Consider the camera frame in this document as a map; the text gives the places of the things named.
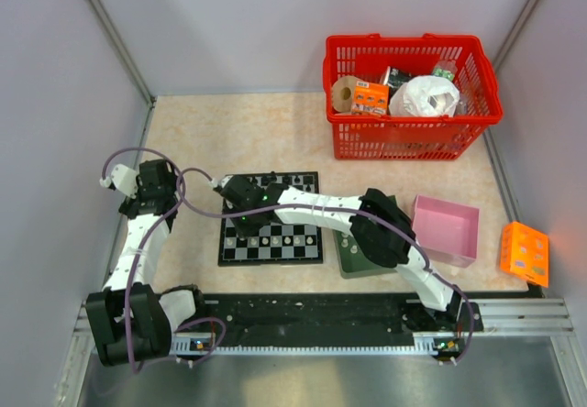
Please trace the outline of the black and grey chessboard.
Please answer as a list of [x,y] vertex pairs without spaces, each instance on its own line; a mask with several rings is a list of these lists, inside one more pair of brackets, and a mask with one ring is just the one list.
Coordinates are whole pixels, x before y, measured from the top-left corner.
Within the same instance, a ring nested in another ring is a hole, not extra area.
[[[305,193],[319,192],[316,171],[249,173],[246,178],[259,187],[284,183]],[[237,223],[221,221],[218,265],[304,265],[323,262],[322,232],[314,225],[269,223],[247,237],[240,237]]]

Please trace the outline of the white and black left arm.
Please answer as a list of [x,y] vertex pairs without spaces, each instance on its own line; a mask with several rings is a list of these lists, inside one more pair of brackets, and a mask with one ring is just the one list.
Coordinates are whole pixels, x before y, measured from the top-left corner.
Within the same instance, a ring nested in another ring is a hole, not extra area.
[[103,187],[123,194],[119,212],[127,235],[101,291],[86,299],[86,314],[97,355],[108,367],[166,357],[180,325],[198,330],[208,310],[194,285],[156,293],[152,281],[163,245],[171,234],[179,202],[177,174],[165,159],[137,169],[117,164],[103,176]]

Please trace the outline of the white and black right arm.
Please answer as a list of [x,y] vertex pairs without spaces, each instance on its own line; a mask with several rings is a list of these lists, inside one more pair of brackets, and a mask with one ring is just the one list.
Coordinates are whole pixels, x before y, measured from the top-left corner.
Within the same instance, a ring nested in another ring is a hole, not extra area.
[[413,287],[434,327],[447,330],[460,320],[460,293],[417,244],[409,216],[383,192],[370,188],[359,196],[331,196],[278,182],[259,186],[242,175],[226,176],[215,191],[227,204],[227,216],[239,235],[269,223],[347,234],[370,262],[395,270]]

